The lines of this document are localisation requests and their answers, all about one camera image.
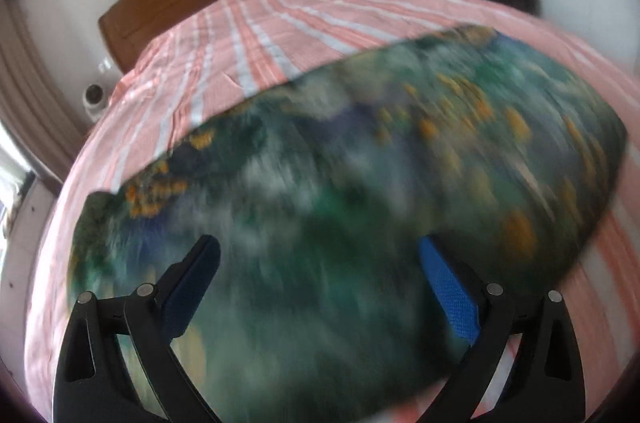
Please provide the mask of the green landscape print jacket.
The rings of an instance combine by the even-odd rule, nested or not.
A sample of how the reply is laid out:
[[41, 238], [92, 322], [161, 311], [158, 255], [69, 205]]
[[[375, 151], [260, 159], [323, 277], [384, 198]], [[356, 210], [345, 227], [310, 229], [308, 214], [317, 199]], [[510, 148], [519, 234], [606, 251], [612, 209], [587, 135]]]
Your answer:
[[348, 57], [212, 117], [79, 216], [68, 293], [129, 293], [202, 235], [213, 282], [175, 351], [226, 422], [353, 422], [463, 353], [420, 269], [439, 235], [539, 293], [573, 267], [627, 130], [583, 78], [463, 26]]

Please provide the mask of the beige curtain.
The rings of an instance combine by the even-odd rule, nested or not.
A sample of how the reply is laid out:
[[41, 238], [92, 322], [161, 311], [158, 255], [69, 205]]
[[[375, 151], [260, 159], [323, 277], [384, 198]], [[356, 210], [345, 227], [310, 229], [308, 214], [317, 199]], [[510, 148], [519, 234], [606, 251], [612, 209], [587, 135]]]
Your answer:
[[65, 182], [87, 128], [43, 65], [17, 0], [1, 0], [1, 122], [37, 173]]

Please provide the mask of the small white fan heater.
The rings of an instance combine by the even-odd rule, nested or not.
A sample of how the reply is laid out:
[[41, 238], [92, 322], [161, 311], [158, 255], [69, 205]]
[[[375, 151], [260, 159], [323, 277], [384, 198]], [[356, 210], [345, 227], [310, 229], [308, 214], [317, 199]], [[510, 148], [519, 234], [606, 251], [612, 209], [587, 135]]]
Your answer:
[[82, 105], [89, 120], [96, 124], [108, 106], [108, 97], [104, 88], [99, 84], [90, 84], [86, 87], [82, 94]]

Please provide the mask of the pink striped bed sheet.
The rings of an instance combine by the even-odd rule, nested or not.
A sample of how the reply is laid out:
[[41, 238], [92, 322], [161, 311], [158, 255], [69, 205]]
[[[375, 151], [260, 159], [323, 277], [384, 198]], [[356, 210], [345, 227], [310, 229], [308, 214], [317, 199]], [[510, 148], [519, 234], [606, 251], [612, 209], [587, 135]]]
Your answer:
[[639, 81], [547, 21], [485, 0], [221, 0], [153, 40], [115, 86], [43, 236], [26, 322], [25, 383], [43, 417], [68, 318], [73, 230], [92, 191], [114, 191], [205, 118], [336, 58], [456, 24], [519, 39], [584, 78], [628, 131], [610, 212], [562, 285], [594, 411], [639, 351]]

